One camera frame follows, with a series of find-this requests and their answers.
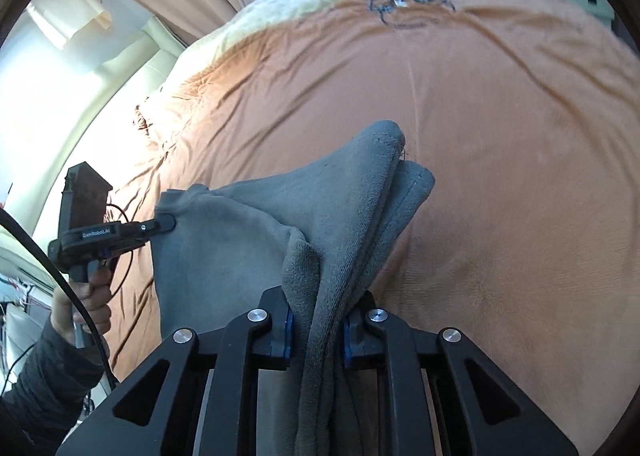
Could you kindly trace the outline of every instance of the black cable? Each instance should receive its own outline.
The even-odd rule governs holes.
[[[21,227],[18,222],[11,217],[10,214],[7,213],[6,210],[0,209],[0,225],[6,229],[12,236],[14,236],[17,241],[24,246],[24,248],[33,256],[35,259],[42,265],[42,267],[49,273],[49,275],[58,283],[62,291],[69,298],[71,303],[76,307],[79,314],[84,319],[85,324],[89,327],[91,331],[91,335],[94,338],[95,346],[100,353],[100,359],[102,360],[102,365],[104,366],[104,372],[107,376],[107,381],[109,382],[109,387],[111,391],[113,391],[117,384],[118,380],[115,375],[111,371],[111,366],[109,365],[109,357],[107,356],[107,351],[104,349],[104,345],[102,344],[102,339],[100,338],[100,333],[98,333],[97,328],[95,327],[95,322],[92,319],[89,312],[82,304],[82,301],[78,298],[76,293],[71,289],[69,283],[66,282],[65,278],[62,277],[62,274],[56,268],[56,266],[51,262],[51,260],[47,257],[40,247],[31,239],[31,236]]]
[[[119,206],[114,205],[113,203],[107,203],[107,206],[108,207],[113,207],[114,209],[120,211],[120,215],[118,216],[118,219],[120,219],[121,217],[124,217],[124,220],[127,223],[129,223],[129,218],[127,217],[127,214]],[[129,270],[131,270],[131,265],[132,264],[133,264],[133,250],[131,250],[131,256],[129,258],[129,266],[127,266],[127,270],[124,273],[124,277],[120,281],[120,284],[116,288],[116,291],[111,294],[111,298],[109,299],[108,302],[111,302],[111,299],[113,299],[116,296],[116,293],[118,293],[120,291],[120,289],[122,288],[122,285],[124,284],[125,280],[127,279],[127,276],[129,275]]]
[[[11,364],[9,371],[6,373],[6,378],[4,379],[4,385],[2,386],[2,392],[0,392],[0,396],[2,396],[4,394],[4,391],[6,390],[6,385],[9,383],[9,377],[11,376],[11,372],[14,370],[15,364],[20,362],[26,356],[26,354],[29,353],[30,349],[35,345],[36,343],[31,344],[31,346],[25,349],[22,354],[14,360],[14,363]]]

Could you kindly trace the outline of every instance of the bed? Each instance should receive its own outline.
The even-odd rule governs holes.
[[[148,219],[168,188],[283,173],[393,119],[436,187],[376,301],[460,327],[591,455],[640,384],[640,62],[565,0],[370,1],[257,0],[190,46],[131,108],[146,152],[113,201]],[[112,301],[119,378],[161,341],[153,282],[146,247]]]

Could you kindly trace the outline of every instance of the person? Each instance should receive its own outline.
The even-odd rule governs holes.
[[[89,283],[70,285],[100,334],[111,328],[111,273],[98,269]],[[87,326],[69,298],[56,288],[51,314],[17,382],[0,397],[0,452],[49,456],[76,425],[84,397],[104,369],[96,346],[76,348],[74,322]]]

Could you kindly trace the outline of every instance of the gray cloth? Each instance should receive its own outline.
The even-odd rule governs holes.
[[[260,375],[261,456],[326,456],[330,442],[362,452],[337,338],[433,187],[427,169],[401,161],[403,146],[399,127],[379,121],[293,172],[161,195],[156,214],[177,220],[151,240],[163,337],[224,327],[273,286],[293,310],[291,367]]]

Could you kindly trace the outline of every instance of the silver screw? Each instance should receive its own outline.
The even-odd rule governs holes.
[[[255,310],[251,310],[246,317],[251,322],[262,322],[267,318],[267,312],[260,308],[256,308]]]
[[[193,333],[191,332],[191,330],[188,330],[187,328],[177,330],[174,333],[174,342],[178,344],[185,344],[189,342],[191,339],[193,339]]]
[[[369,310],[367,317],[369,317],[369,320],[373,322],[384,322],[389,317],[389,314],[384,310],[376,308]]]
[[[460,334],[458,330],[447,328],[442,332],[442,338],[447,342],[459,342],[462,338],[462,334]]]

